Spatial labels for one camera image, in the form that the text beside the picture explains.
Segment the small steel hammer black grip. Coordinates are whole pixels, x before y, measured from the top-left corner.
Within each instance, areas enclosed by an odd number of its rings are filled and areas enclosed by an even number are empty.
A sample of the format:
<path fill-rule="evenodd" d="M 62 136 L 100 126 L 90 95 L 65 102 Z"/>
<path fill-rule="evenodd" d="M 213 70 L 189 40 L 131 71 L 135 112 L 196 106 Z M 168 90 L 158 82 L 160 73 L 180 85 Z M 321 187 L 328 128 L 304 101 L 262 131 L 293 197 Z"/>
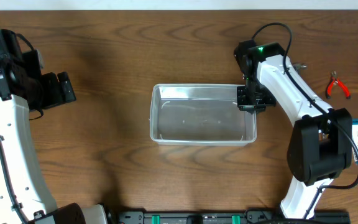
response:
<path fill-rule="evenodd" d="M 294 63 L 293 68 L 295 70 L 304 70 L 304 69 L 307 69 L 307 65 L 303 64 L 303 63 Z"/>

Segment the clear plastic container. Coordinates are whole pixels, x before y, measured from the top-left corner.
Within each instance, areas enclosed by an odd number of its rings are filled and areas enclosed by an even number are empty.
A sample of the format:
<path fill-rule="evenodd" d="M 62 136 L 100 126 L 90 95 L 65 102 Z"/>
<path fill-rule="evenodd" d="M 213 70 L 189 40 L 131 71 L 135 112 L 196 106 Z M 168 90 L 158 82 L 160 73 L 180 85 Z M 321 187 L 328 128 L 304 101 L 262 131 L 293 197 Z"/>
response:
<path fill-rule="evenodd" d="M 159 145 L 245 146 L 257 139 L 257 118 L 237 107 L 235 84 L 156 84 L 150 138 Z"/>

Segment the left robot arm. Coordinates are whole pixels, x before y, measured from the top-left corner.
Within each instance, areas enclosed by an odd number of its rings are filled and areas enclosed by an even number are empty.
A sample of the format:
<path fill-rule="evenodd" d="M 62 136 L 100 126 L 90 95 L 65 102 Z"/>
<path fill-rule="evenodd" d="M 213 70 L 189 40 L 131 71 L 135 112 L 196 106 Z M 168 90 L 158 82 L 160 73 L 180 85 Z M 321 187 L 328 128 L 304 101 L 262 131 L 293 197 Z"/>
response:
<path fill-rule="evenodd" d="M 71 103 L 75 92 L 66 72 L 42 73 L 40 52 L 23 52 L 24 36 L 0 29 L 0 223 L 112 222 L 99 203 L 59 207 L 42 175 L 30 131 L 30 113 Z"/>

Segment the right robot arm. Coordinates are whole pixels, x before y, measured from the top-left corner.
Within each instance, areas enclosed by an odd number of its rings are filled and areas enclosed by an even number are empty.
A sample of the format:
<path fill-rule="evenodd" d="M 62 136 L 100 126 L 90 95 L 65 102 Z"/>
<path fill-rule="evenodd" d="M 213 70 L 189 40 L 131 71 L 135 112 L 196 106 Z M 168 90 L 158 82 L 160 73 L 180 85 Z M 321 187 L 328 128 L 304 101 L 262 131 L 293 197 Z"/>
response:
<path fill-rule="evenodd" d="M 257 114 L 280 105 L 293 126 L 287 151 L 293 177 L 280 209 L 285 218 L 310 220 L 326 187 L 351 164 L 351 115 L 316 95 L 278 43 L 240 42 L 234 58 L 246 81 L 237 87 L 237 107 Z"/>

